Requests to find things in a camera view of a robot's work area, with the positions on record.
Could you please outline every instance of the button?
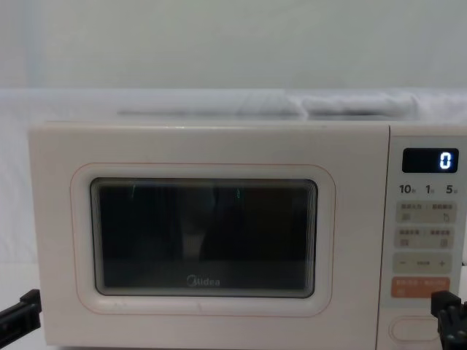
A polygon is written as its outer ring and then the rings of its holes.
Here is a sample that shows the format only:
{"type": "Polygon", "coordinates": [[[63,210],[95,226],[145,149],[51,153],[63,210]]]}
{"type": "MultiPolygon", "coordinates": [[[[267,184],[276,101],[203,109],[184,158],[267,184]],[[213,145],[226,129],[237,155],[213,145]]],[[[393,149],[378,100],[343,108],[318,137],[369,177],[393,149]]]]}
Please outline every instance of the button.
{"type": "Polygon", "coordinates": [[[409,249],[450,249],[453,241],[453,227],[398,227],[394,245],[409,249]]]}
{"type": "Polygon", "coordinates": [[[451,272],[452,256],[449,253],[395,253],[393,271],[396,273],[451,272]]]}
{"type": "Polygon", "coordinates": [[[393,277],[393,298],[431,298],[431,293],[449,290],[447,277],[393,277]]]}
{"type": "Polygon", "coordinates": [[[455,222],[455,202],[399,201],[396,210],[397,222],[423,222],[449,224],[455,222]]]}
{"type": "Polygon", "coordinates": [[[407,317],[396,319],[390,335],[397,341],[434,341],[438,339],[438,322],[434,317],[407,317]]]}

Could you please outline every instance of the digital display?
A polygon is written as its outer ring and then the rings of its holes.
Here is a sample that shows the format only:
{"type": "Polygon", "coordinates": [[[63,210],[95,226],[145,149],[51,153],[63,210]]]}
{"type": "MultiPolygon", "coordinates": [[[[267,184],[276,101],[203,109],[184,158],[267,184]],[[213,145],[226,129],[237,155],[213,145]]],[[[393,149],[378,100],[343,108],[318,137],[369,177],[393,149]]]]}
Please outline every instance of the digital display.
{"type": "Polygon", "coordinates": [[[457,148],[406,148],[402,158],[404,173],[455,173],[457,148]]]}

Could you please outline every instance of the start button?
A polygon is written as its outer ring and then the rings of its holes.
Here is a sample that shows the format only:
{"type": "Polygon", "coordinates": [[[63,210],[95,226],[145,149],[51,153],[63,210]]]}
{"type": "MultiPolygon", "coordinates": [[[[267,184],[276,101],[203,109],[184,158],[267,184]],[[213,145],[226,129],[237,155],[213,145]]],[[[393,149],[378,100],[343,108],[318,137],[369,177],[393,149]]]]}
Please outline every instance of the start button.
{"type": "Polygon", "coordinates": [[[390,328],[397,341],[434,341],[438,339],[438,321],[434,317],[401,317],[390,328]]]}

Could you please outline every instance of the midea logo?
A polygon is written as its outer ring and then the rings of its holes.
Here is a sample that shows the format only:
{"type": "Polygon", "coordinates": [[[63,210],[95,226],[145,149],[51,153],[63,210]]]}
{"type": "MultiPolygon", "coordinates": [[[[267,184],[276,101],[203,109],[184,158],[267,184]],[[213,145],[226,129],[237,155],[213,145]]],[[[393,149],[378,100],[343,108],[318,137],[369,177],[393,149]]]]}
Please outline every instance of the midea logo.
{"type": "Polygon", "coordinates": [[[187,285],[189,287],[220,287],[220,280],[218,279],[205,279],[197,275],[188,275],[187,276],[187,285]]]}

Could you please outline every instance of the white surface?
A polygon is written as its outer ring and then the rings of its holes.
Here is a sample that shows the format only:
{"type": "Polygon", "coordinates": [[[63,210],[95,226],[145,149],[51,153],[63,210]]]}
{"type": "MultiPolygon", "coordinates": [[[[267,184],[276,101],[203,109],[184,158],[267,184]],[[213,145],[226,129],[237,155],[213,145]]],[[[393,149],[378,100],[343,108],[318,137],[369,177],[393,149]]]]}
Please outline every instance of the white surface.
{"type": "Polygon", "coordinates": [[[27,144],[31,125],[200,115],[296,120],[325,111],[365,110],[394,119],[465,123],[467,90],[0,90],[0,263],[36,261],[27,144]]]}
{"type": "MultiPolygon", "coordinates": [[[[462,269],[459,296],[467,299],[467,267],[462,269]]],[[[19,301],[19,297],[32,288],[39,286],[39,273],[34,264],[0,264],[0,310],[19,301]]],[[[44,328],[40,328],[19,341],[9,345],[5,350],[102,350],[102,348],[61,348],[46,346],[44,328]]]]}
{"type": "Polygon", "coordinates": [[[465,0],[2,0],[0,86],[465,87],[465,0]]]}

